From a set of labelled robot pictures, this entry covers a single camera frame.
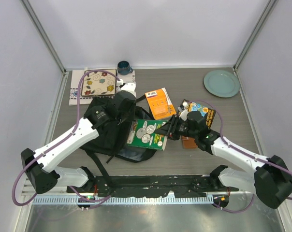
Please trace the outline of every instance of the light blue plate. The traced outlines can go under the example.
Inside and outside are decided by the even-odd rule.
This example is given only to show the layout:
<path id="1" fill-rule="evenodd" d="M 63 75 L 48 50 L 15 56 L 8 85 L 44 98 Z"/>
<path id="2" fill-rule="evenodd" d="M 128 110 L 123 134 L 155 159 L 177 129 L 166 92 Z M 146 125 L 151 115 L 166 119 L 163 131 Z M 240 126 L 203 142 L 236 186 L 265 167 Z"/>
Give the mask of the light blue plate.
<path id="1" fill-rule="evenodd" d="M 224 70 L 214 70 L 206 74 L 204 86 L 211 94 L 221 98 L 233 97 L 241 87 L 237 77 Z"/>

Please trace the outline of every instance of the backpack strap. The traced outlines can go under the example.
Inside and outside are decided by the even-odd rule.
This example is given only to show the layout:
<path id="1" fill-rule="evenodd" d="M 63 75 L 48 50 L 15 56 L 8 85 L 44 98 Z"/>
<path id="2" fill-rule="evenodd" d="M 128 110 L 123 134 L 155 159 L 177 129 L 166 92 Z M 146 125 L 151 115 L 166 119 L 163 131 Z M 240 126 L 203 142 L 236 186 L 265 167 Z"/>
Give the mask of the backpack strap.
<path id="1" fill-rule="evenodd" d="M 96 163 L 98 169 L 102 173 L 103 178 L 106 180 L 107 185 L 111 186 L 113 184 L 112 178 L 107 173 L 107 170 L 102 165 L 100 159 L 97 157 L 97 155 L 94 152 L 90 152 L 90 151 L 87 151 L 87 150 L 85 150 L 85 151 L 86 151 L 87 155 Z"/>
<path id="2" fill-rule="evenodd" d="M 155 120 L 154 119 L 154 116 L 152 115 L 152 113 L 151 113 L 151 111 L 150 111 L 150 109 L 149 109 L 149 112 L 148 111 L 146 111 L 144 108 L 142 108 L 142 111 L 148 116 L 148 117 L 150 117 L 150 119 L 151 120 Z"/>
<path id="3" fill-rule="evenodd" d="M 139 97 L 138 99 L 136 99 L 136 103 L 142 101 L 142 100 L 145 100 L 146 99 L 146 95 L 143 94 L 141 97 Z"/>

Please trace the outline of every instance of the cable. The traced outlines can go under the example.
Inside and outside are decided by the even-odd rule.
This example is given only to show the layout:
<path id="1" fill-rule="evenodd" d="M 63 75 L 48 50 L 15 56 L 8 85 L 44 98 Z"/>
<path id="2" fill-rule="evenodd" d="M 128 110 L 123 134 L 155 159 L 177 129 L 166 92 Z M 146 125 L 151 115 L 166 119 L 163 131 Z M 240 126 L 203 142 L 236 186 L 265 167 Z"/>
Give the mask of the cable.
<path id="1" fill-rule="evenodd" d="M 89 207 L 88 210 L 89 210 L 89 209 L 94 209 L 94 208 L 99 207 L 100 205 L 102 205 L 104 202 L 106 202 L 106 201 L 107 201 L 108 199 L 110 199 L 110 198 L 111 198 L 111 196 L 108 196 L 108 197 L 106 197 L 106 198 L 104 198 L 104 199 L 101 199 L 101 200 L 103 200 L 102 202 L 100 202 L 99 204 L 96 204 L 96 205 L 94 205 L 94 206 Z M 39 212 L 38 212 L 38 215 L 37 215 L 37 217 L 36 217 L 36 220 L 35 220 L 35 222 L 34 222 L 34 224 L 33 224 L 33 226 L 32 226 L 32 229 L 30 230 L 30 232 L 33 232 L 33 231 L 34 231 L 34 229 L 35 229 L 35 227 L 36 227 L 36 224 L 38 223 L 39 218 L 43 219 L 44 221 L 55 222 L 55 221 L 60 221 L 60 220 L 62 220 L 62 219 L 64 219 L 64 218 L 66 218 L 67 216 L 71 215 L 72 213 L 74 213 L 74 212 L 76 212 L 76 211 L 83 211 L 83 210 L 81 210 L 80 208 L 77 208 L 77 209 L 72 210 L 72 211 L 68 212 L 67 214 L 65 214 L 64 216 L 59 217 L 59 218 L 45 218 L 45 217 L 43 216 L 43 212 L 44 212 L 44 211 L 41 209 L 41 210 L 39 210 Z"/>
<path id="2" fill-rule="evenodd" d="M 208 103 L 207 101 L 196 100 L 196 101 L 190 101 L 190 102 L 204 102 L 204 103 L 208 104 L 210 107 L 212 107 L 212 108 L 217 112 L 217 114 L 218 114 L 218 116 L 219 116 L 219 118 L 220 118 L 220 121 L 221 121 L 221 126 L 220 126 L 220 138 L 222 139 L 222 141 L 223 141 L 226 145 L 228 145 L 229 147 L 233 148 L 234 150 L 236 150 L 236 151 L 242 153 L 243 155 L 245 155 L 245 156 L 247 156 L 247 157 L 249 157 L 249 158 L 252 158 L 252 159 L 254 159 L 254 160 L 257 160 L 257 161 L 260 161 L 260 162 L 262 162 L 262 163 L 268 164 L 268 165 L 270 165 L 270 166 L 273 166 L 273 167 L 275 167 L 275 168 L 278 168 L 278 169 L 282 170 L 283 172 L 288 173 L 289 175 L 292 175 L 292 172 L 289 171 L 288 169 L 285 169 L 285 168 L 283 168 L 283 167 L 280 167 L 280 166 L 278 166 L 277 164 L 274 164 L 274 163 L 271 163 L 271 162 L 268 162 L 268 161 L 262 160 L 262 159 L 260 159 L 260 158 L 257 158 L 257 159 L 256 159 L 253 155 L 248 154 L 247 152 L 245 152 L 245 151 L 243 151 L 243 150 L 241 150 L 241 149 L 239 149 L 239 148 L 237 148 L 237 147 L 235 147 L 235 146 L 233 146 L 233 145 L 231 145 L 231 144 L 228 144 L 228 142 L 227 142 L 227 141 L 225 140 L 225 138 L 223 137 L 223 117 L 222 117 L 222 115 L 220 114 L 220 112 L 219 112 L 219 111 L 218 111 L 213 105 L 211 105 L 210 103 Z"/>
<path id="3" fill-rule="evenodd" d="M 215 207 L 217 207 L 218 209 L 222 209 L 223 211 L 226 211 L 226 212 L 229 212 L 229 213 L 232 213 L 232 214 L 238 214 L 238 213 L 243 213 L 243 212 L 245 212 L 246 210 L 248 210 L 248 209 L 252 206 L 252 204 L 253 204 L 253 200 L 254 200 L 254 194 L 252 195 L 252 198 L 251 198 L 251 201 L 250 201 L 249 205 L 248 205 L 246 208 L 242 209 L 242 210 L 231 210 L 231 209 L 221 208 L 221 207 L 220 207 L 220 202 L 219 202 L 219 204 L 215 204 L 215 203 L 213 203 L 213 205 L 214 205 Z"/>
<path id="4" fill-rule="evenodd" d="M 73 186 L 69 186 L 69 187 L 73 190 L 73 192 L 76 193 L 77 196 L 79 196 L 82 200 L 87 201 L 87 202 L 94 202 L 95 203 L 95 202 L 107 201 L 111 197 L 111 196 L 107 196 L 105 198 L 98 199 L 98 200 L 89 200 L 89 199 L 83 197 L 82 195 L 80 195 L 80 193 L 76 189 L 74 189 Z"/>
<path id="5" fill-rule="evenodd" d="M 72 133 L 70 133 L 69 135 L 67 135 L 64 139 L 62 139 L 61 141 L 59 141 L 58 143 L 56 143 L 55 145 L 51 146 L 50 148 L 48 148 L 46 151 L 44 151 L 43 153 L 41 153 L 40 155 L 38 155 L 36 158 L 34 158 L 33 160 L 31 160 L 24 168 L 23 170 L 18 174 L 16 180 L 14 181 L 14 184 L 13 184 L 13 189 L 12 189 L 12 200 L 14 202 L 15 205 L 17 206 L 24 206 L 24 205 L 27 205 L 29 204 L 37 195 L 37 193 L 35 193 L 27 202 L 24 202 L 24 203 L 19 203 L 16 199 L 16 187 L 17 187 L 17 184 L 21 178 L 21 176 L 23 175 L 23 173 L 26 172 L 26 170 L 32 165 L 34 164 L 37 160 L 39 160 L 44 154 L 50 152 L 51 150 L 53 150 L 55 147 L 59 146 L 60 144 L 62 144 L 63 142 L 65 142 L 66 140 L 68 140 L 74 133 L 75 131 L 77 130 L 78 128 L 78 124 L 79 124 L 79 120 L 80 120 L 80 90 L 81 90 L 81 86 L 82 86 L 82 83 L 84 81 L 84 78 L 89 75 L 90 73 L 95 73 L 95 72 L 103 72 L 103 73 L 108 73 L 110 75 L 112 75 L 114 78 L 116 78 L 118 81 L 120 81 L 120 79 L 114 75 L 113 73 L 111 72 L 108 72 L 106 70 L 101 70 L 101 69 L 96 69 L 96 70 L 90 70 L 88 72 L 86 72 L 81 78 L 80 78 L 80 81 L 78 83 L 78 89 L 77 89 L 77 116 L 76 116 L 76 124 L 72 130 Z"/>
<path id="6" fill-rule="evenodd" d="M 98 192 L 98 189 L 97 189 L 97 184 L 94 185 L 94 191 L 93 191 L 93 199 L 96 199 L 95 196 Z"/>

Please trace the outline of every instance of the metal frame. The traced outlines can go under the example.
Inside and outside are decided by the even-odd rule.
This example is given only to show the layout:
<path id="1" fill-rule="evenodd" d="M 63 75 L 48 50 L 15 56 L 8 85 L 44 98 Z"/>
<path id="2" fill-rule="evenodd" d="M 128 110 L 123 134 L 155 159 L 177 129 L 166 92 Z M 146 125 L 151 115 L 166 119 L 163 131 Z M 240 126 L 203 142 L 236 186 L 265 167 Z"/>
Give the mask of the metal frame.
<path id="1" fill-rule="evenodd" d="M 248 104 L 247 104 L 246 95 L 245 95 L 245 93 L 243 91 L 242 80 L 239 78 L 238 71 L 235 70 L 235 69 L 233 69 L 233 70 L 234 70 L 234 75 L 237 76 L 237 78 L 238 78 L 238 80 L 239 80 L 239 82 L 241 84 L 241 88 L 240 88 L 239 92 L 241 94 L 241 97 L 242 97 L 242 100 L 243 100 L 243 103 L 244 103 L 244 107 L 245 107 L 245 110 L 246 110 L 246 113 L 247 113 L 247 117 L 248 117 L 249 124 L 250 124 L 251 130 L 252 130 L 252 133 L 253 133 L 254 140 L 256 141 L 256 145 L 257 145 L 259 154 L 264 156 L 263 148 L 262 148 L 262 145 L 260 143 L 259 136 L 258 136 L 257 130 L 256 130 L 255 126 L 254 126 L 255 124 L 254 124 L 254 122 L 252 120 L 251 113 L 250 113 L 250 110 L 249 110 L 249 107 L 248 107 Z"/>
<path id="2" fill-rule="evenodd" d="M 38 196 L 33 200 L 32 205 L 42 205 L 42 204 L 65 204 L 65 205 L 96 205 L 98 203 L 89 203 L 89 202 L 80 202 L 79 196 L 77 195 L 62 195 L 62 196 L 54 196 L 54 195 L 46 195 L 46 196 Z M 207 194 L 205 197 L 189 197 L 189 198 L 176 198 L 174 193 L 169 193 L 167 197 L 164 198 L 135 198 L 135 197 L 127 197 L 127 198 L 119 198 L 113 197 L 108 199 L 104 204 L 107 205 L 141 205 L 141 204 L 213 204 L 214 199 L 212 194 Z"/>
<path id="3" fill-rule="evenodd" d="M 278 212 L 285 231 L 292 232 L 292 215 L 288 202 L 283 202 L 278 208 Z"/>
<path id="4" fill-rule="evenodd" d="M 235 70 L 238 69 L 238 67 L 240 66 L 241 62 L 243 61 L 243 59 L 245 58 L 248 50 L 250 49 L 251 45 L 253 44 L 253 42 L 255 41 L 255 39 L 257 38 L 259 32 L 261 31 L 263 25 L 265 24 L 268 16 L 271 14 L 272 10 L 274 9 L 276 3 L 278 2 L 278 0 L 269 0 L 267 5 L 265 6 L 256 26 L 254 27 L 251 35 L 249 36 L 247 42 L 245 43 L 245 46 L 243 48 L 243 51 L 241 52 L 241 54 L 239 55 L 236 64 L 234 65 Z"/>
<path id="5" fill-rule="evenodd" d="M 35 14 L 30 2 L 28 0 L 20 0 L 20 1 L 21 1 L 22 5 L 25 7 L 25 10 L 27 11 L 31 21 L 33 22 L 34 26 L 36 27 L 38 33 L 40 34 L 41 38 L 43 39 L 47 49 L 49 50 L 50 54 L 54 58 L 59 69 L 61 70 L 62 74 L 65 74 L 65 68 L 64 68 L 56 50 L 54 49 L 52 43 L 50 42 L 43 26 L 41 25 L 37 15 Z"/>
<path id="6" fill-rule="evenodd" d="M 134 70 L 140 69 L 200 69 L 200 68 L 233 68 L 234 65 L 175 65 L 175 66 L 134 66 Z M 89 70 L 96 67 L 67 68 L 66 71 Z M 105 67 L 105 69 L 115 69 L 115 67 Z"/>
<path id="7" fill-rule="evenodd" d="M 66 72 L 61 79 L 60 85 L 59 85 L 59 89 L 58 89 L 58 94 L 56 97 L 56 102 L 54 105 L 54 109 L 52 111 L 49 123 L 48 123 L 48 129 L 47 129 L 47 135 L 45 137 L 45 144 L 48 144 L 52 141 L 53 139 L 53 135 L 54 135 L 54 130 L 56 127 L 56 123 L 57 123 L 57 118 L 58 118 L 58 114 L 59 114 L 59 110 L 61 107 L 61 102 L 62 102 L 62 98 L 63 98 L 63 94 L 64 94 L 64 90 L 65 90 L 65 85 L 67 84 L 68 81 L 68 77 L 69 77 L 69 72 Z"/>
<path id="8" fill-rule="evenodd" d="M 24 196 L 22 199 L 24 202 L 26 202 L 30 198 L 31 198 L 30 196 Z M 30 216 L 31 208 L 32 208 L 32 203 L 21 207 L 14 232 L 25 232 L 27 223 L 28 223 L 28 218 Z"/>

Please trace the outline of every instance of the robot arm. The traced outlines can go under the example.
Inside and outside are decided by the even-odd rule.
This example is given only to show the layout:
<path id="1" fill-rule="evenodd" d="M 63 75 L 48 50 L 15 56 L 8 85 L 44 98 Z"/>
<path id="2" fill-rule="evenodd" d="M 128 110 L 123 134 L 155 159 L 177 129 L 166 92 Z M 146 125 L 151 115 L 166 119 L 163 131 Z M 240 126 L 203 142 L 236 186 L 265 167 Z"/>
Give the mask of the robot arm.
<path id="1" fill-rule="evenodd" d="M 218 132 L 207 127 L 206 118 L 202 117 L 200 112 L 188 113 L 185 110 L 180 115 L 174 115 L 167 124 L 157 129 L 155 133 L 167 135 L 172 140 L 178 140 L 180 136 L 194 138 L 201 150 L 235 164 L 244 172 L 221 165 L 210 176 L 215 178 L 220 185 L 235 187 L 257 195 L 270 208 L 278 208 L 292 193 L 291 175 L 257 160 L 271 162 L 287 169 L 281 158 L 277 156 L 268 158 L 255 154 L 224 137 L 225 143 Z M 254 159 L 232 147 L 246 152 Z"/>
<path id="2" fill-rule="evenodd" d="M 93 187 L 94 176 L 88 168 L 61 168 L 58 167 L 59 163 L 85 143 L 98 138 L 110 123 L 124 122 L 129 112 L 134 110 L 135 103 L 135 84 L 126 83 L 107 105 L 94 106 L 87 110 L 84 117 L 79 120 L 78 128 L 74 133 L 72 127 L 51 143 L 35 151 L 25 149 L 21 153 L 23 167 L 43 153 L 43 156 L 26 171 L 35 191 L 38 194 L 46 193 L 54 186 L 75 186 L 89 191 Z M 70 134 L 72 135 L 63 143 L 44 153 Z"/>

